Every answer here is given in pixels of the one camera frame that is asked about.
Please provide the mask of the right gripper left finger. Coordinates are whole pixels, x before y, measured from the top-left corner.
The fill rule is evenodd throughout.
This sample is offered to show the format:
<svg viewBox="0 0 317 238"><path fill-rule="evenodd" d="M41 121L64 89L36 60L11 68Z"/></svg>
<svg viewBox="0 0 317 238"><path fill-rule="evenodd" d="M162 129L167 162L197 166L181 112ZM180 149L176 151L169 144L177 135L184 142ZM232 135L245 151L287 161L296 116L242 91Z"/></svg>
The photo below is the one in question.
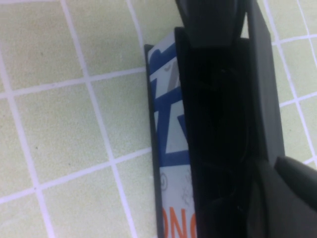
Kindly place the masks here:
<svg viewBox="0 0 317 238"><path fill-rule="evenodd" d="M233 197L218 198L205 206L206 238L245 238L246 221Z"/></svg>

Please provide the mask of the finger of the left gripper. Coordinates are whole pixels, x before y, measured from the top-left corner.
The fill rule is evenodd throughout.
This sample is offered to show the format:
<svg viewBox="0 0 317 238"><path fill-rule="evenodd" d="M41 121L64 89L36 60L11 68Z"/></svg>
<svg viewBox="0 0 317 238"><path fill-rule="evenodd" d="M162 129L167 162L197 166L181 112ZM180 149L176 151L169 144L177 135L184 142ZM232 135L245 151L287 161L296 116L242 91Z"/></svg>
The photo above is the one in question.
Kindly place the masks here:
<svg viewBox="0 0 317 238"><path fill-rule="evenodd" d="M241 36L245 0L177 0L176 5L194 48L227 47Z"/></svg>

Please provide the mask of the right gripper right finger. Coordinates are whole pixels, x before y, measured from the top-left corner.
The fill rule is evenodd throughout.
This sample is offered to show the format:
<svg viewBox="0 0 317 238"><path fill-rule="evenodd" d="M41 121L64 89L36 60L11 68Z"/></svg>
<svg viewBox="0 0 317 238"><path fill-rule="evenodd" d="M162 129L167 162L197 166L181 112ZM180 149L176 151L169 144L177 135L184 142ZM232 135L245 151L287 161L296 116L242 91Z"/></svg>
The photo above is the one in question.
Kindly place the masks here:
<svg viewBox="0 0 317 238"><path fill-rule="evenodd" d="M255 237L317 236L317 172L289 157L255 161Z"/></svg>

